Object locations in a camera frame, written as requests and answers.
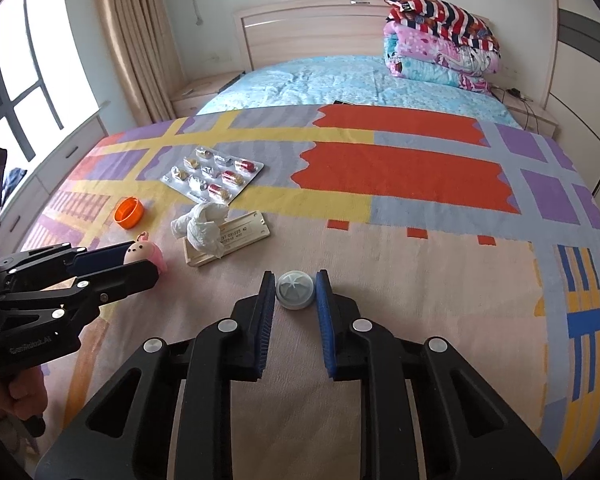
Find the blue bed sheet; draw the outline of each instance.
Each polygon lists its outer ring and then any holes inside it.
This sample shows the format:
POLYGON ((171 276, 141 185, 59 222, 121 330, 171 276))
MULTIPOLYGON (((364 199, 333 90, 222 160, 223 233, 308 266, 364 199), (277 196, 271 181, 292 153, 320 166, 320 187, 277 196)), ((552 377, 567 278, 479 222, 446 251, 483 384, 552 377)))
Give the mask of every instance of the blue bed sheet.
POLYGON ((417 108, 519 128, 497 99, 459 88, 393 77, 381 56, 295 59, 245 75, 199 114, 283 105, 352 104, 417 108))

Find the pill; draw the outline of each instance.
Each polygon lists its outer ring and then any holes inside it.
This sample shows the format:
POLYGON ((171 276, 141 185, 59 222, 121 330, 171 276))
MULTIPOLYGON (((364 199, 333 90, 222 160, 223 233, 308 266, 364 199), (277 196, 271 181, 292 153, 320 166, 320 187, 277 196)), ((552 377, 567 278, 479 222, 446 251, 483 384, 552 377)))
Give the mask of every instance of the pill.
POLYGON ((222 181, 225 184, 230 184, 231 186, 241 186, 244 184, 243 177, 237 173, 234 173, 233 171, 223 171, 222 181))
POLYGON ((250 160, 236 160, 235 169, 238 171, 244 171, 245 173, 255 173, 256 165, 250 160))
POLYGON ((209 195, 221 200, 222 202, 226 202, 231 198, 229 192, 224 187, 218 186, 218 184, 209 184, 208 192, 209 195))

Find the white tissue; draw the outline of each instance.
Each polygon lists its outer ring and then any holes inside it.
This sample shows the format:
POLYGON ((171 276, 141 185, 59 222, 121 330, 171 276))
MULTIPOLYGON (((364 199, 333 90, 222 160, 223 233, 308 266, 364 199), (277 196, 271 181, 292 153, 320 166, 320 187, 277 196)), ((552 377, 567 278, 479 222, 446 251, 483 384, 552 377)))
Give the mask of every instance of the white tissue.
POLYGON ((171 222, 171 232, 176 238, 186 236, 197 251, 221 258, 224 245, 220 243, 220 225, 228 214, 229 206, 215 202, 198 204, 186 215, 171 222))

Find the drawer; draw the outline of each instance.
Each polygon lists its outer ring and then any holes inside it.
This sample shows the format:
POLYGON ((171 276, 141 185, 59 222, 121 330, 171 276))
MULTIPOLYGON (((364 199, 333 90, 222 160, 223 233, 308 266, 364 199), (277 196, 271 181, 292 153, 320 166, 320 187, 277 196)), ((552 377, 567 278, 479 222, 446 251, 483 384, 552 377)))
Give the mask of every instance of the drawer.
POLYGON ((200 108, 217 95, 218 94, 205 94, 173 101, 173 109, 178 117, 189 117, 197 114, 200 108))
POLYGON ((63 140, 36 170, 46 192, 53 193, 76 164, 104 137, 106 131, 95 116, 63 140))
POLYGON ((0 256, 18 250, 29 228, 49 200, 49 193, 35 175, 27 178, 13 195, 4 214, 0 215, 0 256))

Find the pink plush toy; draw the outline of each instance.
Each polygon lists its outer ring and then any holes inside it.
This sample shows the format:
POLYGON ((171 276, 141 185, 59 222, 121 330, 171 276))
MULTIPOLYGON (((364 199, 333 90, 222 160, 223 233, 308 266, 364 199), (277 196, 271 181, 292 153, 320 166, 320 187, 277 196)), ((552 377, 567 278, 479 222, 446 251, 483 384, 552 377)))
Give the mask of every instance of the pink plush toy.
POLYGON ((164 262, 162 251, 160 247, 149 241, 149 233, 142 232, 136 239, 138 241, 126 250, 125 263, 131 264, 139 260, 149 260, 158 267, 159 274, 166 272, 167 264, 164 262))

